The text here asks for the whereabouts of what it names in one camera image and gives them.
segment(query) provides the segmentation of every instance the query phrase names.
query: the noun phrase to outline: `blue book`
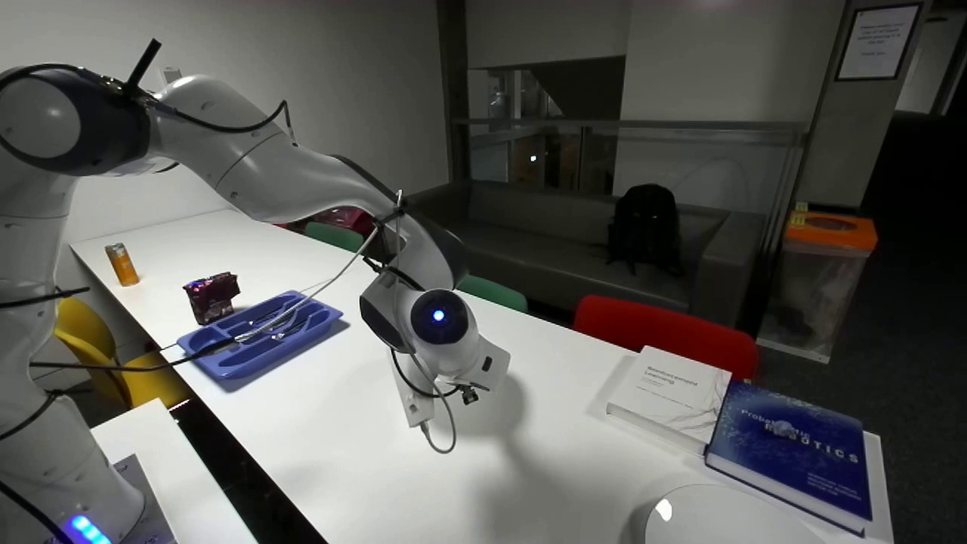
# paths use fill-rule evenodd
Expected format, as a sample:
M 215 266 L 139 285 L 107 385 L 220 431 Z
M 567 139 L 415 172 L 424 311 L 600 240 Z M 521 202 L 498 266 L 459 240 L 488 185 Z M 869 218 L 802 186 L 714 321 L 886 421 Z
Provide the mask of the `blue book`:
M 856 418 L 731 381 L 705 462 L 856 534 L 875 518 Z

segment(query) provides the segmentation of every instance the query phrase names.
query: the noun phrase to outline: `floor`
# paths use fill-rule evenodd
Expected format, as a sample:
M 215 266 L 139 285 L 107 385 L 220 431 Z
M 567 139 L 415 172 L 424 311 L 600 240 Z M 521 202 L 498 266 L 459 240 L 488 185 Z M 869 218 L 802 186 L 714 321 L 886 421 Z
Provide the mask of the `floor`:
M 967 534 L 967 235 L 959 123 L 898 118 L 865 215 L 879 247 L 865 266 L 828 364 L 763 353 L 759 383 L 865 421 L 884 435 L 896 541 Z M 261 541 L 319 541 L 205 409 L 180 426 Z

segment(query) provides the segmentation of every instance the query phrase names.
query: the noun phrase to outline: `blue light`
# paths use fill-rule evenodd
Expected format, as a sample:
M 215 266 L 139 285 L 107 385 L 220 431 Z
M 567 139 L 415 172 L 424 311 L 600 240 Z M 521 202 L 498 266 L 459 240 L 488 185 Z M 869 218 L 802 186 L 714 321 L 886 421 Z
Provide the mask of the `blue light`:
M 84 536 L 88 544 L 112 544 L 84 514 L 72 515 L 66 526 L 72 528 L 72 534 Z

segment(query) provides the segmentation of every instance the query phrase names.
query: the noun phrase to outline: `white table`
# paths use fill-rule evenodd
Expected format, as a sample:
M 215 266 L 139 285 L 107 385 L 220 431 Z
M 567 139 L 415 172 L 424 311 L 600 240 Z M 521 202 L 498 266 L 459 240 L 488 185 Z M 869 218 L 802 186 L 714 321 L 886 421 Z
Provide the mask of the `white table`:
M 123 240 L 142 285 L 117 288 L 104 247 Z M 235 272 L 241 306 L 331 279 L 348 254 L 235 210 L 77 240 L 79 259 L 154 342 L 191 333 L 180 285 Z M 348 329 L 224 393 L 200 367 L 180 377 L 331 541 L 622 541 L 630 518 L 686 482 L 723 481 L 696 450 L 606 426 L 589 404 L 622 346 L 465 295 L 482 333 L 511 351 L 508 381 L 478 404 L 453 404 L 459 447 L 437 455 L 404 426 L 388 346 L 359 321 L 371 282 L 359 263 L 317 298 Z M 875 481 L 884 488 L 879 442 Z M 893 541 L 877 493 L 866 541 Z M 777 501 L 821 541 L 857 541 Z
M 161 402 L 139 404 L 99 423 L 93 437 L 112 462 L 135 454 L 179 541 L 253 541 Z

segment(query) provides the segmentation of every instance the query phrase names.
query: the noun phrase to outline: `robotic arm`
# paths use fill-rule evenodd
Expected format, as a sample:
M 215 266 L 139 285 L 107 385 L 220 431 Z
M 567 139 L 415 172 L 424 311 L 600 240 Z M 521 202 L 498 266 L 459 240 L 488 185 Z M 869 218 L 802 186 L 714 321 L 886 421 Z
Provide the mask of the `robotic arm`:
M 28 359 L 56 321 L 56 270 L 72 180 L 179 161 L 256 221 L 296 221 L 359 205 L 399 249 L 359 295 L 364 321 L 399 353 L 404 418 L 424 426 L 432 393 L 495 385 L 508 351 L 478 333 L 449 289 L 449 235 L 424 225 L 402 195 L 348 161 L 298 147 L 272 118 L 215 79 L 180 79 L 147 96 L 77 65 L 0 74 L 0 541 L 77 534 L 84 514 L 112 541 L 135 526 L 142 494 L 112 470 L 69 398 L 50 398 Z

